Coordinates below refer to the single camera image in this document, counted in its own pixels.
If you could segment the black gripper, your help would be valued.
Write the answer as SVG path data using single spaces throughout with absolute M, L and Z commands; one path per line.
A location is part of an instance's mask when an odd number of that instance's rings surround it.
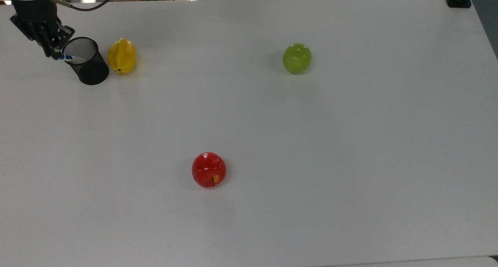
M 56 4 L 51 0 L 12 0 L 11 3 L 16 12 L 11 22 L 29 40 L 37 40 L 47 58 L 58 60 L 59 53 L 55 49 L 64 49 L 76 31 L 70 26 L 57 25 L 60 19 Z M 46 32 L 39 32 L 41 27 Z

